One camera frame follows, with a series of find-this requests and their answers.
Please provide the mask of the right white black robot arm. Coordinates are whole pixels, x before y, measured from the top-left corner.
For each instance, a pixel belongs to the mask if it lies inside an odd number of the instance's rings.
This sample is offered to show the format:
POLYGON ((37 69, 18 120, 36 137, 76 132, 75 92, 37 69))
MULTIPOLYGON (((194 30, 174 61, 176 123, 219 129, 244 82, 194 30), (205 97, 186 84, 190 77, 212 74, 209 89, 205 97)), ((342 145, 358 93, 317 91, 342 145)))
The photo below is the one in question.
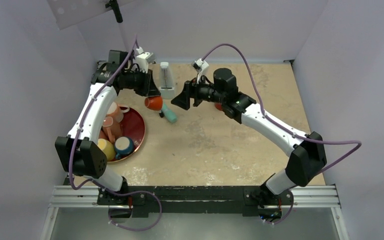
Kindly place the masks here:
POLYGON ((239 91, 236 77, 228 68, 214 71, 213 83, 188 80, 183 90, 171 103, 184 110, 197 107, 202 101, 220 103, 224 114, 236 122, 250 127, 275 145, 289 160, 287 166, 266 180, 260 190, 261 199, 271 204, 280 194, 294 186, 305 187, 327 164, 322 137, 317 132, 308 135, 308 140, 298 138, 304 132, 278 120, 250 96, 239 91))

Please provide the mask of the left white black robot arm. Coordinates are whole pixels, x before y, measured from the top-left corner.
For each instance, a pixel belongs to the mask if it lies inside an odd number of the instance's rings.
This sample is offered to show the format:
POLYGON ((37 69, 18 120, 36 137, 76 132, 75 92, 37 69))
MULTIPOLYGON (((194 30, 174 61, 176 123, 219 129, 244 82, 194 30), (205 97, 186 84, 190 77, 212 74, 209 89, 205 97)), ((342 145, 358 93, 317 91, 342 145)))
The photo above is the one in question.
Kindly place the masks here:
POLYGON ((108 60, 101 63, 92 75, 85 105, 76 123, 66 136, 55 140, 55 148, 69 183, 74 190, 74 177, 85 177, 103 189, 121 205, 129 198, 126 180, 107 166, 104 152, 98 147, 98 136, 110 105, 120 90, 131 89, 142 97, 161 95, 154 83, 149 64, 154 63, 153 53, 138 47, 129 52, 111 50, 108 60))

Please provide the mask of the red mug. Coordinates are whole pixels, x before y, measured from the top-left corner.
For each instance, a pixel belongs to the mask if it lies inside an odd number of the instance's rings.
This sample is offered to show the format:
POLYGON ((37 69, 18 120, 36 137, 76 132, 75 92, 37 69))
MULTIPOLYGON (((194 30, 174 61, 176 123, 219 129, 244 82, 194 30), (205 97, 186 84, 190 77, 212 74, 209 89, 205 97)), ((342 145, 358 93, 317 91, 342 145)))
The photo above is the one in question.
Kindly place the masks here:
POLYGON ((220 103, 214 103, 214 106, 217 110, 222 111, 222 105, 220 103))

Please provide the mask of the small orange mug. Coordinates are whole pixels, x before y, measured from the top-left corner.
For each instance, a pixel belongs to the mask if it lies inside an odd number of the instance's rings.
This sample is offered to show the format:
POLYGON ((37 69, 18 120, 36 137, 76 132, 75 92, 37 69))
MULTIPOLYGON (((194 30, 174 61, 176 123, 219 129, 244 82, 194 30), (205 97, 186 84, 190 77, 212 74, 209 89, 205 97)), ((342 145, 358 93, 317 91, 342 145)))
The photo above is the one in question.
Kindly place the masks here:
POLYGON ((153 111, 160 111, 163 107, 163 98, 161 96, 147 97, 144 100, 144 105, 153 111))

